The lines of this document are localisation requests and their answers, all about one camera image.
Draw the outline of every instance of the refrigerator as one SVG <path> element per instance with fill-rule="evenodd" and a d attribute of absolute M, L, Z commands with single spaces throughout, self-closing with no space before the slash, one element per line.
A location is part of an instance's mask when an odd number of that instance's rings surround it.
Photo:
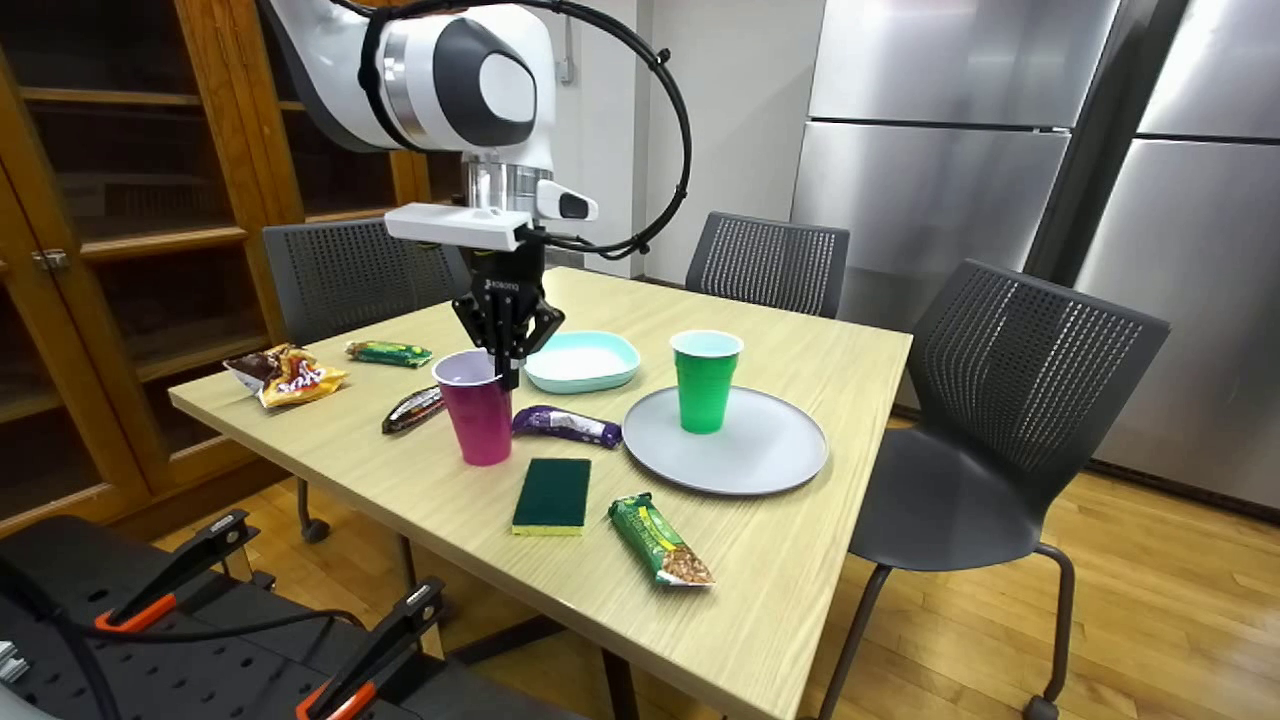
<path fill-rule="evenodd" d="M 1097 462 L 1280 507 L 1280 3 L 1193 0 L 1074 287 L 1173 325 Z"/>
<path fill-rule="evenodd" d="M 848 230 L 844 320 L 913 330 L 958 262 L 1053 275 L 1122 0 L 826 0 L 790 219 Z"/>

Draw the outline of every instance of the purple cup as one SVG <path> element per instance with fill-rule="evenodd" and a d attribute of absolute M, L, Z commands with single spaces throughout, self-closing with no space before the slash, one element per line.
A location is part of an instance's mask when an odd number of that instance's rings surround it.
<path fill-rule="evenodd" d="M 510 394 L 504 394 L 485 347 L 445 355 L 435 385 L 450 437 L 468 465 L 499 465 L 510 458 Z"/>

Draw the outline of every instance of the wheel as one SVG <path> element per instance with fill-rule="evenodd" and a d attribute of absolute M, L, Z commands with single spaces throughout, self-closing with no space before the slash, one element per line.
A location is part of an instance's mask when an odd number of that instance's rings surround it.
<path fill-rule="evenodd" d="M 309 523 L 305 523 L 305 541 L 309 541 L 309 544 L 319 544 L 323 536 L 329 536 L 329 523 L 323 523 L 323 520 L 309 520 Z"/>
<path fill-rule="evenodd" d="M 1030 697 L 1022 707 L 1022 720 L 1056 720 L 1056 704 L 1044 697 Z"/>

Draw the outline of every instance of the white plate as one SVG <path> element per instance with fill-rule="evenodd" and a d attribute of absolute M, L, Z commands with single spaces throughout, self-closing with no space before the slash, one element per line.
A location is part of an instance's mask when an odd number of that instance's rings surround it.
<path fill-rule="evenodd" d="M 638 371 L 638 351 L 617 332 L 554 332 L 523 362 L 523 378 L 540 394 L 603 394 Z"/>
<path fill-rule="evenodd" d="M 714 437 L 680 430 L 677 390 L 650 394 L 627 411 L 623 446 L 647 474 L 713 495 L 772 495 L 826 468 L 822 434 L 801 409 L 751 390 L 733 390 Z"/>

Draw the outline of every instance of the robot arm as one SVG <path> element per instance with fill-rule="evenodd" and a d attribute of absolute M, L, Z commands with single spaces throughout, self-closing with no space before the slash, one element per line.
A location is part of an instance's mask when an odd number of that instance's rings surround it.
<path fill-rule="evenodd" d="M 504 385 L 562 320 L 545 301 L 545 244 L 627 258 L 643 252 L 688 189 L 685 101 L 617 20 L 568 0 L 523 0 L 621 35 L 668 89 L 685 134 L 685 176 L 672 206 L 638 237 L 586 244 L 540 219 L 592 219 L 597 206 L 552 181 L 554 65 L 547 28 L 514 3 L 414 0 L 365 13 L 346 0 L 265 0 L 282 40 L 309 116 L 343 149 L 445 149 L 468 161 L 468 209 L 409 206 L 385 217 L 394 239 L 455 244 L 473 262 L 473 291 L 455 301 L 468 337 L 494 355 Z"/>

